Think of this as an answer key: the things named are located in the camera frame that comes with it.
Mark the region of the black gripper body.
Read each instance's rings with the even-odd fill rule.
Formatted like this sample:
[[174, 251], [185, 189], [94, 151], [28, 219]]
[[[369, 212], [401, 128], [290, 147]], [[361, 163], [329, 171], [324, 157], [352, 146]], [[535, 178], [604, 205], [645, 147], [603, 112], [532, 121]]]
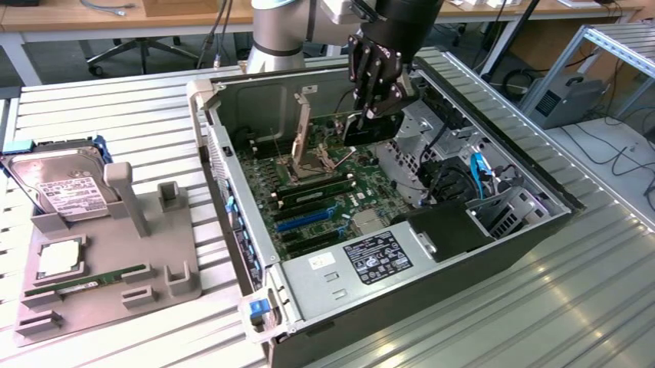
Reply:
[[382, 52], [381, 80], [393, 80], [410, 64], [429, 29], [441, 1], [360, 1], [360, 36], [372, 40]]

